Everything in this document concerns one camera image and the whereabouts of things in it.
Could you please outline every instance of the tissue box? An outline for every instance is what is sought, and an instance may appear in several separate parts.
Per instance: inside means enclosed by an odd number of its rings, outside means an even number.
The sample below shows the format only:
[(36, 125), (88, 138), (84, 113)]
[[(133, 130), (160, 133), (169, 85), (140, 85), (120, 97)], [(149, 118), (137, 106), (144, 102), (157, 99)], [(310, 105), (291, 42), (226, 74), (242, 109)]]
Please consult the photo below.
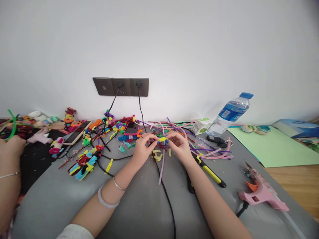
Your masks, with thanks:
[(281, 119), (272, 126), (291, 138), (319, 137), (319, 125), (302, 120)]
[(213, 121), (209, 118), (197, 119), (191, 131), (194, 135), (205, 133), (206, 130), (212, 125)]

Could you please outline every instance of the phone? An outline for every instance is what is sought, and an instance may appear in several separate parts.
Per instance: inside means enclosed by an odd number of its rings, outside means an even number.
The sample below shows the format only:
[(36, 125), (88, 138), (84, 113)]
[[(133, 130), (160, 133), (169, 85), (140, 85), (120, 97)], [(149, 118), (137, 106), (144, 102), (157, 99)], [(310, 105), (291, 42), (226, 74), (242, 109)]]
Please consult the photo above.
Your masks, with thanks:
[(126, 126), (124, 131), (124, 135), (137, 135), (139, 132), (140, 126), (135, 124), (134, 122), (129, 123)]
[(73, 145), (82, 136), (85, 130), (92, 124), (91, 120), (84, 121), (69, 137), (63, 142), (65, 145)]

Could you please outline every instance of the pink glue gun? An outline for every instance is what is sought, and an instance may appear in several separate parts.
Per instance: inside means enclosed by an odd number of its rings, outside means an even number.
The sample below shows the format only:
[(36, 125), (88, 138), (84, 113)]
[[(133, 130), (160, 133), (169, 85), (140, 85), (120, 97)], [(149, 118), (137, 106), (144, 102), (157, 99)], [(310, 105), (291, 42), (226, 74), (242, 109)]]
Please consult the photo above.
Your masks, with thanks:
[(49, 129), (42, 128), (38, 132), (36, 132), (31, 138), (29, 138), (27, 142), (35, 143), (39, 141), (43, 144), (52, 143), (53, 139), (48, 138), (48, 135), (49, 135)]
[(258, 171), (256, 169), (253, 169), (249, 164), (247, 164), (247, 166), (249, 168), (249, 174), (255, 182), (255, 185), (246, 182), (253, 192), (249, 194), (245, 192), (239, 192), (239, 198), (243, 201), (247, 201), (250, 205), (256, 205), (266, 201), (272, 208), (281, 211), (289, 211), (289, 208), (278, 198), (278, 194), (265, 180), (265, 178), (261, 176)]

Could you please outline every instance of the blue bottle cap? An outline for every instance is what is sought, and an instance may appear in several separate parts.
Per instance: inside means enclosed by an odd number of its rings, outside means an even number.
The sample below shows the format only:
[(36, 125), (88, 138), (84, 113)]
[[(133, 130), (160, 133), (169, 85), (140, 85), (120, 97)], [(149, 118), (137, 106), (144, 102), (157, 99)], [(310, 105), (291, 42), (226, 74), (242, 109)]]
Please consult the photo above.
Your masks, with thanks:
[(243, 97), (243, 98), (246, 98), (246, 99), (251, 99), (254, 95), (251, 94), (251, 93), (247, 93), (247, 92), (243, 92), (240, 94), (239, 97)]

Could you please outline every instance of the gray table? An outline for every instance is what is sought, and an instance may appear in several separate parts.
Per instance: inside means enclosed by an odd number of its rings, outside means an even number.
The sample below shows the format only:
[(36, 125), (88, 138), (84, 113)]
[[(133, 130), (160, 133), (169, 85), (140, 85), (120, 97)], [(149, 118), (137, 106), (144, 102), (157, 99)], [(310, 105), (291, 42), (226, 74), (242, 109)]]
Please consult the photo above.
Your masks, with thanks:
[[(242, 201), (239, 191), (249, 191), (246, 175), (240, 171), (248, 162), (257, 169), (277, 191), (279, 198), (290, 208), (289, 215), (304, 233), (306, 238), (318, 238), (319, 224), (308, 214), (265, 169), (250, 152), (228, 131), (223, 138), (231, 137), (231, 160), (205, 160), (206, 164), (224, 180), (227, 188), (220, 188), (212, 178), (226, 203), (238, 212)], [(123, 154), (117, 149), (121, 142), (114, 139), (108, 145), (112, 152), (104, 150), (109, 157), (120, 158)], [(127, 150), (132, 154), (134, 148)], [(116, 174), (129, 159), (114, 161), (110, 173)], [(96, 165), (94, 171), (81, 182), (68, 175), (67, 170), (74, 163), (62, 169), (58, 167), (64, 159), (57, 160), (35, 182), (26, 194), (13, 230), (14, 239), (54, 239), (70, 223), (80, 208), (97, 192), (98, 188), (110, 180)], [(107, 167), (110, 161), (101, 158)], [(189, 193), (185, 169), (172, 153), (165, 156), (163, 182), (169, 195), (176, 222), (177, 238), (212, 238), (196, 196)], [(153, 159), (149, 158), (130, 183), (120, 205), (97, 238), (173, 238), (171, 211), (162, 186), (158, 185), (159, 175)], [(298, 238), (282, 212), (272, 209), (267, 203), (250, 206), (241, 221), (253, 238)]]

